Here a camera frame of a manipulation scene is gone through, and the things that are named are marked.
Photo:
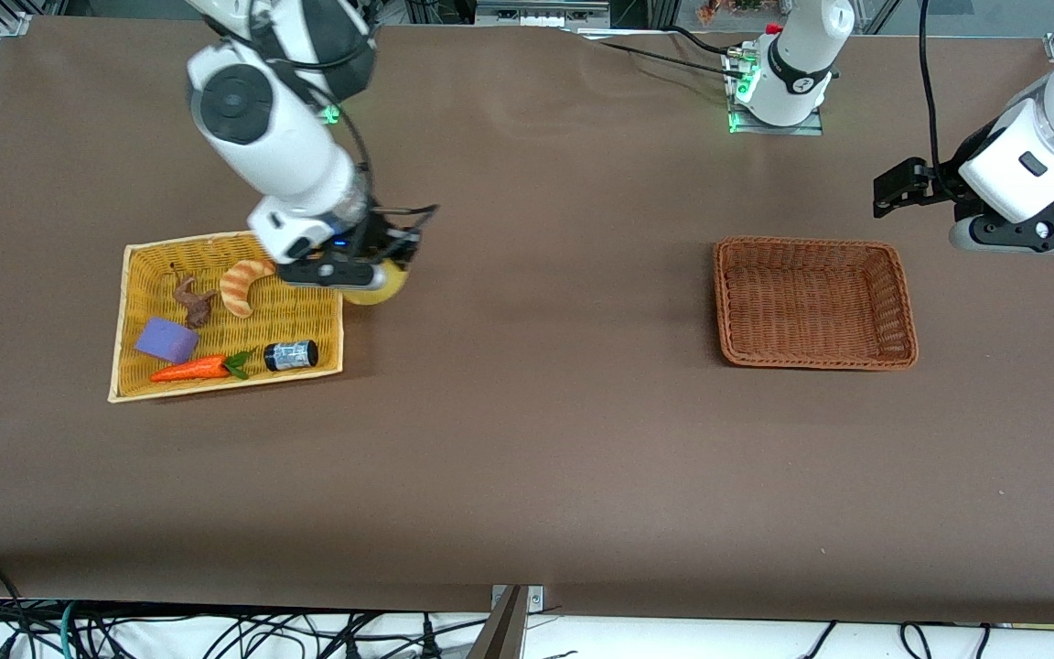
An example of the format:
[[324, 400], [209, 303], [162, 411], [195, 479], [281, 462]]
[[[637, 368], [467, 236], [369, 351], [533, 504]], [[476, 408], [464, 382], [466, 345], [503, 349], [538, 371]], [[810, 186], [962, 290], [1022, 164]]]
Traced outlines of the yellow woven basket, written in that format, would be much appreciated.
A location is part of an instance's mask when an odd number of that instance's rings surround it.
[[[135, 349], [151, 318], [184, 322], [187, 310], [173, 301], [179, 279], [193, 275], [200, 292], [218, 289], [221, 276], [240, 260], [264, 259], [266, 252], [248, 231], [221, 232], [160, 243], [134, 243], [123, 254], [120, 312], [114, 334], [110, 402], [168, 399], [280, 384], [285, 381], [323, 377], [343, 368], [343, 301], [338, 292], [325, 288], [300, 288], [271, 276], [252, 284], [248, 301], [253, 313], [238, 319], [213, 301], [210, 319], [199, 330], [194, 358], [212, 354], [230, 356], [248, 351], [246, 379], [196, 379], [154, 383], [151, 375], [167, 367]], [[264, 346], [312, 340], [317, 345], [317, 364], [311, 367], [268, 371]]]

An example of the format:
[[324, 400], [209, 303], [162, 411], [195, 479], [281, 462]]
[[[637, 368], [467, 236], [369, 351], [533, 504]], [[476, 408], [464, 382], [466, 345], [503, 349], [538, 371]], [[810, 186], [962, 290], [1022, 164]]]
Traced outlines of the clear yellowish tape roll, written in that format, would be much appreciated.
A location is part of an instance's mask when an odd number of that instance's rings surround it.
[[357, 306], [375, 306], [396, 297], [405, 287], [409, 272], [393, 260], [385, 260], [375, 266], [373, 274], [378, 276], [364, 289], [341, 289], [340, 295], [347, 303]]

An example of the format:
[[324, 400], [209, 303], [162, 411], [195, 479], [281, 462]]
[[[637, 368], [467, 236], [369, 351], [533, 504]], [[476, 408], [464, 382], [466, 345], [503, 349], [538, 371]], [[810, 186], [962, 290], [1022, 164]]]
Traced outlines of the small black labelled can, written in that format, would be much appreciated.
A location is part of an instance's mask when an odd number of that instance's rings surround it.
[[264, 346], [264, 367], [269, 372], [305, 370], [318, 365], [319, 349], [313, 340], [268, 343]]

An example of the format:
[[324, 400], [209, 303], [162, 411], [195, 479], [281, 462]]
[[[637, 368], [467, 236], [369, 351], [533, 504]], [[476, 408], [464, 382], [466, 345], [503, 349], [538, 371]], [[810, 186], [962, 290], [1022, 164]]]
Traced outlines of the orange toy carrot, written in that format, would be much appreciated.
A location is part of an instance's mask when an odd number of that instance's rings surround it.
[[247, 380], [248, 374], [245, 371], [245, 366], [251, 356], [250, 351], [239, 351], [239, 353], [231, 355], [202, 356], [202, 358], [192, 360], [192, 362], [171, 364], [163, 370], [152, 373], [149, 380], [156, 384], [223, 377]]

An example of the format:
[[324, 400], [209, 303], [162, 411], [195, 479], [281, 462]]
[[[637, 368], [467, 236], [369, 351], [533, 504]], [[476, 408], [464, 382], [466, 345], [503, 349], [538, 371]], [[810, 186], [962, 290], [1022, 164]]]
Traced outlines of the grey metal pole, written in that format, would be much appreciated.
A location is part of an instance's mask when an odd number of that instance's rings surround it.
[[532, 597], [530, 587], [503, 588], [466, 659], [522, 659], [522, 642]]

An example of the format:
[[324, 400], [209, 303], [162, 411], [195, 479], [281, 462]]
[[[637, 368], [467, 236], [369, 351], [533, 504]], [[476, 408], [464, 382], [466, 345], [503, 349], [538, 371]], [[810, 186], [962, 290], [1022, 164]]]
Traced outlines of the grey metal box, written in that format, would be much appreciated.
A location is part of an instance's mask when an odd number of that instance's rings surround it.
[[476, 0], [473, 25], [610, 30], [609, 0]]

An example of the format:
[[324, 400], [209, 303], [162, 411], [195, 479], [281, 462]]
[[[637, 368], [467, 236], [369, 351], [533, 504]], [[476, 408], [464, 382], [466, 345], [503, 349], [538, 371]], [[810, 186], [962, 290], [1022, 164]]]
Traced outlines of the purple foam block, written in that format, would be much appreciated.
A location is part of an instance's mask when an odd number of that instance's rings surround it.
[[162, 362], [181, 364], [192, 358], [199, 342], [200, 336], [196, 330], [175, 321], [152, 317], [147, 321], [135, 341], [134, 349]]

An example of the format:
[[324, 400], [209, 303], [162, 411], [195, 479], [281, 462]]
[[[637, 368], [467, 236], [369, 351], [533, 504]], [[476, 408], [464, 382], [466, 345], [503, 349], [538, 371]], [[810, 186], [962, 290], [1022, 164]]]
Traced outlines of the toy croissant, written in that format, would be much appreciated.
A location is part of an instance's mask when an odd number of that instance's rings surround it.
[[219, 280], [220, 296], [227, 311], [239, 319], [247, 319], [253, 313], [250, 291], [256, 282], [276, 274], [276, 263], [272, 260], [246, 259], [235, 263]]

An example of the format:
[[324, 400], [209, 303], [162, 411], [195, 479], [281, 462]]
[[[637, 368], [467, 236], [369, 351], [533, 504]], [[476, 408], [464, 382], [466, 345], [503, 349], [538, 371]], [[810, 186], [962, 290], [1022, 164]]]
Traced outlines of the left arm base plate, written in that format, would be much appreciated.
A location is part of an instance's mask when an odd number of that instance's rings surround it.
[[831, 70], [811, 78], [780, 79], [766, 70], [766, 50], [756, 40], [729, 47], [720, 55], [724, 72], [728, 133], [779, 136], [820, 136], [823, 133], [819, 106], [833, 79]]

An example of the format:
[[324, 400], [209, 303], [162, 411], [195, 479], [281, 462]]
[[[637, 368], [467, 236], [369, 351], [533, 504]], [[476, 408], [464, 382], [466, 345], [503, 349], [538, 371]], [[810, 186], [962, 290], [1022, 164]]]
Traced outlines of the brown wicker basket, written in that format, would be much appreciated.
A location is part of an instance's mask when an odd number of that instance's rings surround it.
[[887, 243], [731, 236], [714, 245], [714, 283], [721, 355], [737, 366], [894, 372], [919, 358]]

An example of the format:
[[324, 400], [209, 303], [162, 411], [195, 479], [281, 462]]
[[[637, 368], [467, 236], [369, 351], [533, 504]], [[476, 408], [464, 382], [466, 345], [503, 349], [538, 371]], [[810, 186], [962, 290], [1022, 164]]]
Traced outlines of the small metal table bracket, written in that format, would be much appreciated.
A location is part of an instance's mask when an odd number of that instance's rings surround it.
[[[497, 604], [499, 604], [499, 601], [501, 600], [501, 596], [503, 595], [503, 592], [506, 592], [506, 589], [508, 589], [509, 587], [510, 587], [510, 585], [505, 585], [505, 584], [494, 585], [494, 587], [492, 588], [492, 597], [490, 597], [490, 609], [491, 610], [497, 609]], [[539, 585], [539, 584], [526, 585], [526, 587], [524, 587], [524, 589], [526, 589], [526, 592], [527, 592], [527, 601], [528, 601], [527, 610], [528, 610], [528, 613], [531, 613], [531, 614], [543, 613], [543, 610], [545, 609], [545, 589], [544, 589], [544, 586], [543, 585]]]

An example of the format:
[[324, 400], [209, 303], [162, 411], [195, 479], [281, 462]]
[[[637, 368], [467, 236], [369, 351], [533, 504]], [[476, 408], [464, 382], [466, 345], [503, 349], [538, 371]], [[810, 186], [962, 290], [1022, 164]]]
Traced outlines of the brown toy lion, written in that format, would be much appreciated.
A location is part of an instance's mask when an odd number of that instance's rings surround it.
[[200, 327], [208, 324], [213, 301], [220, 295], [220, 292], [218, 289], [208, 289], [208, 291], [198, 293], [194, 291], [194, 283], [196, 283], [195, 276], [180, 275], [175, 288], [173, 288], [172, 298], [184, 309], [187, 313], [184, 325], [188, 329], [199, 330]]

